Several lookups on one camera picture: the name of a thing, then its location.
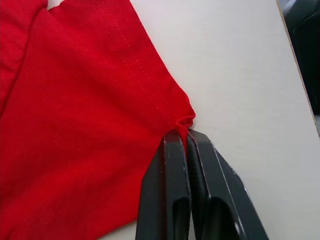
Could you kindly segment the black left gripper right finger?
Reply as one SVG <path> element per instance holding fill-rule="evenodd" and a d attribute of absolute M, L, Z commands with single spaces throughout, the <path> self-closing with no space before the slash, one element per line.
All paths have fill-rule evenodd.
<path fill-rule="evenodd" d="M 187 167 L 197 240 L 267 240 L 240 176 L 203 133 L 190 130 Z"/>

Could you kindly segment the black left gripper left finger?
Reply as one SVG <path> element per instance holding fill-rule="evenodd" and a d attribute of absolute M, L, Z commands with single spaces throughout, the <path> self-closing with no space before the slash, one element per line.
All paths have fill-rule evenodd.
<path fill-rule="evenodd" d="M 187 240 L 192 197 L 183 142 L 165 134 L 141 183 L 137 240 Z"/>

